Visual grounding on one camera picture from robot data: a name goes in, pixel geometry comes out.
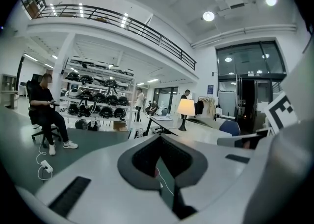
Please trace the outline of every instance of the power strip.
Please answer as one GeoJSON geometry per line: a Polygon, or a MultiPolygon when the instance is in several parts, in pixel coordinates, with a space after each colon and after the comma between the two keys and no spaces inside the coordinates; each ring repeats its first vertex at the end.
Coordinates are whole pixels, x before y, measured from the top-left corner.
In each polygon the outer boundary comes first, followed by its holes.
{"type": "Polygon", "coordinates": [[[46,169],[47,173],[51,173],[53,171],[53,168],[51,165],[49,165],[49,163],[46,160],[43,160],[42,162],[40,162],[40,164],[44,167],[44,169],[46,169]]]}

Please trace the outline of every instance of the poster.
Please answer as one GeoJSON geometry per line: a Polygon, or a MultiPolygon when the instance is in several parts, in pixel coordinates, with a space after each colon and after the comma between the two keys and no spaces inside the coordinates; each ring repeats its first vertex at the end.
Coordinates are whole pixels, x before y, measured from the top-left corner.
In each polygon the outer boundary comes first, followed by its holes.
{"type": "Polygon", "coordinates": [[[284,92],[264,108],[264,113],[276,134],[280,129],[298,122],[293,106],[284,92]]]}
{"type": "Polygon", "coordinates": [[[213,85],[209,85],[207,87],[207,94],[213,94],[214,93],[214,86],[213,85]]]}

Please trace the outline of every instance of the white lampshade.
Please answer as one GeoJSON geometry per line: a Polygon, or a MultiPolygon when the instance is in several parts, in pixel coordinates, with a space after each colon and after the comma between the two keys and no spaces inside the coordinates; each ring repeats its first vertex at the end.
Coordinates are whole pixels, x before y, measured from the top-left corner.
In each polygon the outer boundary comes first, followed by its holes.
{"type": "Polygon", "coordinates": [[[177,109],[177,113],[195,116],[195,107],[193,100],[181,99],[179,107],[177,109]]]}

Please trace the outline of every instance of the floor lamp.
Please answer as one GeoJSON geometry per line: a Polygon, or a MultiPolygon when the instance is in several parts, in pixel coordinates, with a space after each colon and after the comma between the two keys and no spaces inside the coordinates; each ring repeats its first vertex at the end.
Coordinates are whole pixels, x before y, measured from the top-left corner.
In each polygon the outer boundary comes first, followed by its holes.
{"type": "MultiPolygon", "coordinates": [[[[188,116],[195,116],[195,107],[193,100],[181,99],[179,107],[177,109],[177,113],[188,115],[188,116]]],[[[186,131],[185,128],[185,119],[182,119],[182,125],[179,128],[180,131],[186,131]]]]}

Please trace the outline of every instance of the lamp base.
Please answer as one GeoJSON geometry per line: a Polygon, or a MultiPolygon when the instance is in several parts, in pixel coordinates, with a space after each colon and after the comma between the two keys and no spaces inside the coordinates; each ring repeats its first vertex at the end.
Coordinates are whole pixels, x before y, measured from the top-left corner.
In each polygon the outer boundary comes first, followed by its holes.
{"type": "Polygon", "coordinates": [[[182,125],[179,128],[180,131],[185,132],[186,128],[185,128],[185,119],[182,120],[182,125]]]}

